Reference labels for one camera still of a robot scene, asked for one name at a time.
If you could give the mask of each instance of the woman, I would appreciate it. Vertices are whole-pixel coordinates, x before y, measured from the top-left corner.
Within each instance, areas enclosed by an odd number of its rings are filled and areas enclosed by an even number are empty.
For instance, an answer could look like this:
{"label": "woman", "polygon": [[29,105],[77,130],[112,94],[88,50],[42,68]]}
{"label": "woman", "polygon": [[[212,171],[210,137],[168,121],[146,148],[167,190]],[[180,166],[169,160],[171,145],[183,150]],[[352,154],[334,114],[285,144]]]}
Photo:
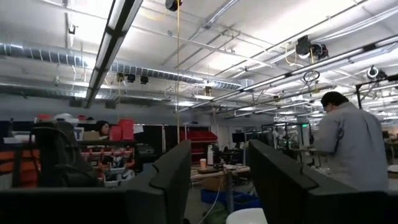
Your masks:
{"label": "woman", "polygon": [[109,123],[107,121],[97,121],[95,130],[99,133],[99,138],[105,140],[109,138]]}

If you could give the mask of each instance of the silver duct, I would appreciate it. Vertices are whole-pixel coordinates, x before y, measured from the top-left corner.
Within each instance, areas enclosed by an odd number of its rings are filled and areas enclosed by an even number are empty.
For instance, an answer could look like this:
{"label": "silver duct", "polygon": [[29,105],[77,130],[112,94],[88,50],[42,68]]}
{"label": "silver duct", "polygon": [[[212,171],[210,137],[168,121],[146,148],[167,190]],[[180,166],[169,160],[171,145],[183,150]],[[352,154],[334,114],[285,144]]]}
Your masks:
{"label": "silver duct", "polygon": [[[8,94],[18,94],[27,96],[38,96],[38,97],[49,97],[49,98],[70,98],[78,97],[84,98],[86,96],[87,87],[74,86],[60,82],[59,86],[51,87],[48,82],[34,82],[32,84],[24,84],[17,81],[3,80],[0,78],[0,93]],[[122,103],[130,102],[134,104],[136,100],[147,100],[147,101],[157,101],[157,102],[171,102],[173,105],[174,95],[173,93],[165,94],[162,91],[142,91],[142,90],[113,90],[102,88],[97,94],[97,100],[117,100],[122,99]],[[203,100],[193,99],[188,96],[180,96],[180,101],[189,103],[200,103]],[[243,102],[224,102],[220,104],[222,107],[234,108],[247,105]]]}
{"label": "silver duct", "polygon": [[[34,47],[5,43],[0,43],[0,56],[26,58],[89,69],[94,67],[96,58],[95,54],[67,50],[59,47]],[[173,82],[179,79],[181,82],[192,85],[211,86],[212,88],[224,90],[237,90],[241,87],[241,85],[238,83],[209,78],[208,75],[203,75],[200,73],[180,71],[180,73],[177,74],[177,72],[167,72],[162,70],[154,70],[151,68],[138,67],[132,65],[131,62],[118,59],[113,62],[110,72],[160,78]]]}

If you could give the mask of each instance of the bottle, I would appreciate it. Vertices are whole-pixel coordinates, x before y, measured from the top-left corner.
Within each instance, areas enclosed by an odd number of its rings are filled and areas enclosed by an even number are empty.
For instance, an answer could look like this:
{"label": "bottle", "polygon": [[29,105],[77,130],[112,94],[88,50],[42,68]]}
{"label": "bottle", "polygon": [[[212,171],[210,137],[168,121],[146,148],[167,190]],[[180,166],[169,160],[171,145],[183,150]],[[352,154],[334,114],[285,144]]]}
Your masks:
{"label": "bottle", "polygon": [[208,165],[208,166],[212,166],[212,165],[214,164],[214,162],[213,162],[213,156],[214,156],[213,147],[210,145],[210,146],[207,148],[207,165]]}

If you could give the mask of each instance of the white stool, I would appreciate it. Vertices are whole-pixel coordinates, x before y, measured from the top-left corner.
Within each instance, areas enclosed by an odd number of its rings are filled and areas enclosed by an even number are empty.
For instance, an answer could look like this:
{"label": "white stool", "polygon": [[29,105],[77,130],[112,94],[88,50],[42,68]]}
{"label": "white stool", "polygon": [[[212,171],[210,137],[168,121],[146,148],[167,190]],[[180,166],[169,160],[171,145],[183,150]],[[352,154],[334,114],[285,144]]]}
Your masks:
{"label": "white stool", "polygon": [[267,219],[262,208],[247,208],[228,215],[226,224],[267,224]]}

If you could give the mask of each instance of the white ceiling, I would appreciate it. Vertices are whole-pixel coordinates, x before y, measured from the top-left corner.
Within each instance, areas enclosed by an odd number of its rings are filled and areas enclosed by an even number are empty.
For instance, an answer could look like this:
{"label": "white ceiling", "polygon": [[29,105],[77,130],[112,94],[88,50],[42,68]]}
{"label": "white ceiling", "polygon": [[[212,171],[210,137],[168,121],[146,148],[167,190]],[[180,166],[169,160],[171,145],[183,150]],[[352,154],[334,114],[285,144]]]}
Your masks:
{"label": "white ceiling", "polygon": [[[32,49],[63,49],[67,52],[68,37],[65,13],[68,12],[70,21],[77,26],[71,50],[80,52],[82,55],[91,54],[91,60],[95,61],[95,54],[98,53],[112,1],[69,0],[68,10],[64,10],[62,0],[51,0],[51,2],[44,0],[0,1],[0,42]],[[176,72],[179,68],[181,73],[190,77],[202,77],[209,80],[217,78],[231,83],[240,83],[242,79],[248,78],[253,83],[258,83],[298,69],[302,65],[308,65],[308,60],[298,59],[296,64],[289,65],[287,62],[295,60],[291,55],[287,58],[280,58],[272,64],[272,68],[262,67],[254,70],[255,72],[246,72],[236,78],[232,77],[245,67],[251,68],[258,64],[256,62],[266,62],[284,54],[285,46],[292,50],[295,41],[304,34],[308,34],[311,40],[322,39],[398,6],[396,0],[368,0],[338,17],[332,17],[321,26],[316,26],[308,32],[298,35],[292,41],[283,43],[281,47],[222,72],[243,61],[245,57],[249,58],[263,52],[274,44],[295,36],[326,18],[355,5],[354,0],[240,0],[225,11],[209,29],[201,28],[227,2],[229,0],[184,0],[180,8],[180,33],[178,34],[177,13],[167,11],[164,7],[164,0],[144,0],[116,56],[117,60],[129,62],[137,67],[167,72]],[[320,43],[326,44],[329,55],[332,57],[397,35],[396,20],[398,20],[398,15],[394,14],[369,27]],[[177,43],[180,46],[183,44],[178,56],[174,54]],[[368,81],[363,70],[371,65],[383,67],[388,75],[398,72],[397,58],[398,51],[394,50],[389,54],[341,67],[337,72],[323,72],[317,87],[333,84],[338,86],[338,91],[354,91],[354,84]],[[44,89],[47,85],[48,88],[62,87],[73,91],[72,84],[87,87],[90,75],[89,68],[24,58],[0,57],[0,82],[3,86],[18,83],[25,85],[24,88],[30,85],[32,89],[35,89],[34,85],[36,85],[36,89],[39,87]],[[56,77],[59,77],[62,85],[54,86]],[[136,82],[125,85],[115,82],[114,79],[115,74],[109,73],[104,87],[122,90],[122,95],[129,94],[130,91],[134,91],[134,94],[140,96],[158,94],[159,97],[169,97],[172,101],[168,101],[168,104],[172,104],[175,100],[175,82],[173,80],[150,78],[148,84],[141,85],[139,77],[137,77]],[[275,84],[274,86],[273,88],[266,86],[266,91],[263,91],[264,88],[258,89],[254,94],[239,95],[237,98],[217,103],[217,105],[250,105],[253,99],[265,101],[272,95],[288,95],[308,88],[300,81],[291,81],[285,85]],[[222,95],[230,91],[213,90],[212,95]],[[323,93],[306,97],[317,99],[322,97]],[[204,93],[202,86],[181,83],[179,94],[182,95],[184,101],[195,102],[197,99],[192,98],[192,95],[203,95]],[[395,95],[395,92],[388,90],[383,95]],[[287,102],[280,101],[275,104],[283,105],[284,103]],[[303,106],[296,109],[299,111],[314,110]]]}

